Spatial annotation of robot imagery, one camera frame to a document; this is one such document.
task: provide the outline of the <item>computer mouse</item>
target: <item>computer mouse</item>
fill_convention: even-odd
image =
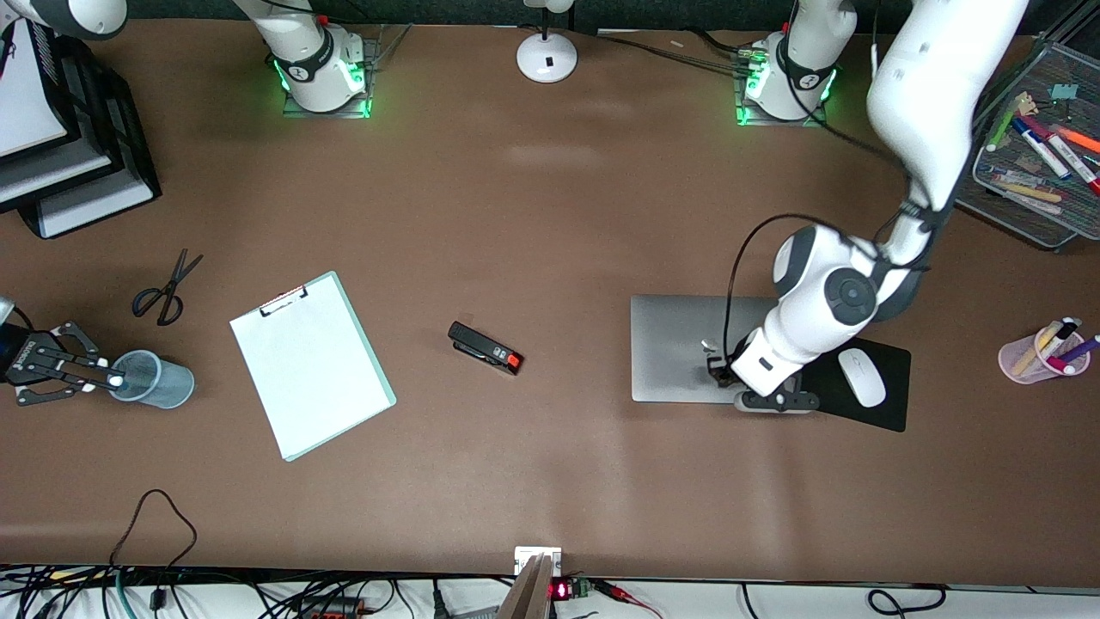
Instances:
[[[887,386],[875,363],[859,349],[849,349],[837,355],[840,371],[856,400],[867,409],[878,407],[887,399]]]

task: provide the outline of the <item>brown table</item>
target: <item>brown table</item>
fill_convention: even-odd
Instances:
[[[98,45],[132,85],[164,197],[54,241],[0,218],[0,289],[41,327],[76,320],[198,387],[170,412],[105,394],[16,409],[9,391],[0,560],[106,561],[162,487],[198,527],[190,564],[502,573],[514,545],[552,544],[592,574],[1100,584],[1097,371],[1019,387],[996,363],[1053,318],[1100,327],[1096,248],[1044,253],[957,213],[914,306],[865,332],[913,353],[903,434],[634,404],[630,295],[722,294],[776,212],[870,234],[903,180],[824,131],[737,126],[728,79],[637,49],[575,36],[572,77],[527,81],[526,35],[414,29],[367,121],[283,120],[249,23],[138,21]],[[832,118],[870,139],[866,44],[851,49]],[[738,294],[771,294],[793,228],[754,242]],[[133,319],[183,246],[206,254],[183,320]],[[287,464],[229,321],[330,268],[398,405]],[[524,373],[452,351],[459,318],[526,354]],[[156,502],[121,559],[164,563],[186,541]]]

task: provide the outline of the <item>mesh pen cup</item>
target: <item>mesh pen cup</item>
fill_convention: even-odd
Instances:
[[[122,402],[175,409],[195,391],[195,375],[190,371],[169,364],[148,351],[131,351],[111,367],[123,375],[122,387],[111,391],[111,396]]]
[[[1056,371],[1054,366],[1048,364],[1047,361],[1040,355],[1038,341],[1042,336],[1043,332],[1040,332],[1035,335],[1030,335],[1023,340],[1018,340],[1001,347],[1001,352],[997,355],[997,362],[1000,364],[1001,372],[1004,373],[1004,376],[1009,377],[1009,379],[1014,383],[1019,383],[1020,385],[1032,385],[1033,383],[1052,378],[1077,376],[1088,369],[1089,361],[1092,357],[1091,353],[1086,353],[1069,364],[1066,364],[1068,367],[1074,368],[1072,375]],[[1058,355],[1068,353],[1082,342],[1085,342],[1085,339],[1075,333],[1066,339],[1066,342],[1058,345],[1058,347],[1054,350],[1050,357],[1057,357]],[[1031,360],[1031,362],[1026,365],[1022,373],[1016,374],[1014,372],[1016,369],[1016,365],[1025,356]]]

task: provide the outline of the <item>black mouse pad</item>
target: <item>black mouse pad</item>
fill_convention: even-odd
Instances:
[[[856,400],[840,369],[837,356],[849,349],[859,349],[875,363],[887,388],[887,399],[873,408],[866,408]],[[860,423],[905,431],[909,412],[909,368],[913,355],[904,349],[894,349],[869,340],[853,339],[844,346],[818,357],[802,369],[802,389],[816,394],[822,401],[818,411]]]

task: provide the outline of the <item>white paper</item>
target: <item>white paper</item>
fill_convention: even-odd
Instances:
[[[78,112],[77,120],[82,135],[95,134],[90,118]],[[110,164],[111,157],[97,151],[86,137],[0,162],[0,202]]]
[[[397,404],[336,272],[305,289],[230,322],[287,462]]]
[[[42,90],[30,24],[15,23],[14,51],[0,78],[0,157],[65,135]]]

